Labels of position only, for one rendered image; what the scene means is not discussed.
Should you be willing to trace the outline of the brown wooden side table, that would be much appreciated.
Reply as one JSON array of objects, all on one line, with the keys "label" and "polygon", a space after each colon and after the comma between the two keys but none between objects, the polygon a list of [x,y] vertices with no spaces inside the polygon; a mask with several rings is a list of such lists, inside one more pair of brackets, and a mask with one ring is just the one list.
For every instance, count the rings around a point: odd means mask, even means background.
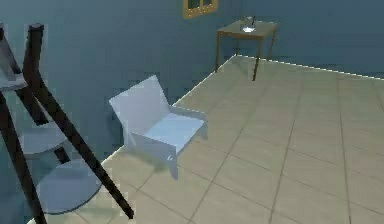
[{"label": "brown wooden side table", "polygon": [[257,54],[253,70],[252,80],[256,80],[259,61],[261,59],[261,49],[264,40],[271,35],[271,44],[268,54],[271,54],[275,41],[278,24],[275,22],[254,21],[247,23],[245,20],[237,20],[231,24],[219,28],[216,32],[216,55],[215,55],[215,72],[219,68],[219,52],[220,52],[220,39],[222,37],[232,37],[237,41],[235,48],[235,55],[239,52],[239,42],[241,40],[254,40],[258,42]]}]

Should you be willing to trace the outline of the yellow framed window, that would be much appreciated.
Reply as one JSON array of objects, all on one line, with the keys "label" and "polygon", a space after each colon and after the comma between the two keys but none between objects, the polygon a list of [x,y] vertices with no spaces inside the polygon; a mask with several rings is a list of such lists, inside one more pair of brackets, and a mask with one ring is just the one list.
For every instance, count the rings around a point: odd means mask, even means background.
[{"label": "yellow framed window", "polygon": [[218,8],[218,0],[183,0],[182,15],[184,19],[213,13]]}]

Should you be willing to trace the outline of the black shelf with round trays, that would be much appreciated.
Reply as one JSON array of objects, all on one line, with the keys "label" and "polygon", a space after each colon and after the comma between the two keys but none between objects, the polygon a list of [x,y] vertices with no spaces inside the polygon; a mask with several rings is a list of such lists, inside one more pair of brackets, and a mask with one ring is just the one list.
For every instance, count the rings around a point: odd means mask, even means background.
[{"label": "black shelf with round trays", "polygon": [[[58,128],[63,132],[67,139],[82,157],[101,184],[108,190],[116,203],[124,211],[129,219],[134,218],[134,210],[125,200],[114,182],[111,180],[101,163],[96,159],[91,149],[85,143],[81,135],[68,119],[65,112],[59,106],[53,95],[49,92],[39,71],[39,61],[41,54],[41,45],[44,26],[42,24],[33,24],[29,26],[26,42],[23,70],[17,65],[14,55],[5,38],[3,24],[0,23],[0,54],[4,55],[6,67],[11,71],[11,80],[16,78],[17,74],[22,74],[27,83],[27,95],[30,95],[32,102],[31,108],[37,107],[37,116],[42,121],[46,120],[38,103],[41,103],[48,114],[53,118]],[[17,87],[17,90],[24,91],[24,87]],[[5,141],[6,148],[13,162],[13,166],[19,178],[19,182],[26,196],[28,205],[36,224],[47,224],[43,208],[36,191],[36,186],[32,180],[25,154],[22,152],[21,143],[17,137],[16,130],[6,104],[3,94],[0,92],[0,133]]]}]

